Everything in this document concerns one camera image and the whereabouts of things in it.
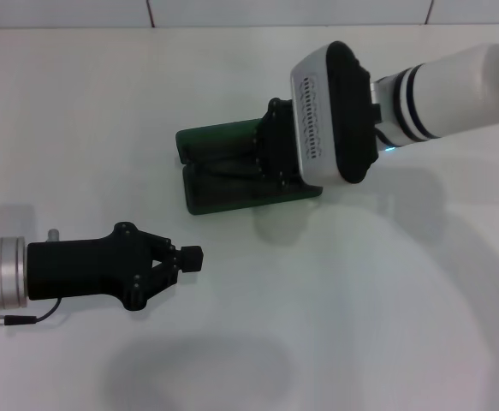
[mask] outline black cable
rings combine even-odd
[[[48,319],[57,309],[59,308],[59,304],[61,304],[61,297],[57,298],[57,302],[55,306],[44,314],[42,317],[36,317],[33,315],[5,315],[3,317],[4,325],[29,325],[29,324],[37,324],[40,321],[44,321]]]

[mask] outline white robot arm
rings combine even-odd
[[[293,69],[299,168],[306,184],[357,183],[377,151],[499,123],[499,45],[478,45],[408,68],[362,92],[368,78],[340,42]]]

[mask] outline white tabletop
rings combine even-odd
[[[335,39],[377,79],[499,26],[0,31],[0,235],[132,221],[205,252],[144,312],[0,329],[0,411],[499,411],[499,127],[317,200],[186,210],[175,133],[262,116]]]

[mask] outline dark green base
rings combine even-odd
[[[234,122],[177,133],[188,211],[193,215],[310,199],[323,189],[300,178],[281,186],[258,176],[253,139],[260,120]]]

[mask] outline white wall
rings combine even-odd
[[[424,23],[430,0],[151,0],[157,26]]]
[[[430,23],[499,23],[499,0],[436,0]]]
[[[0,27],[149,27],[146,0],[0,0]]]

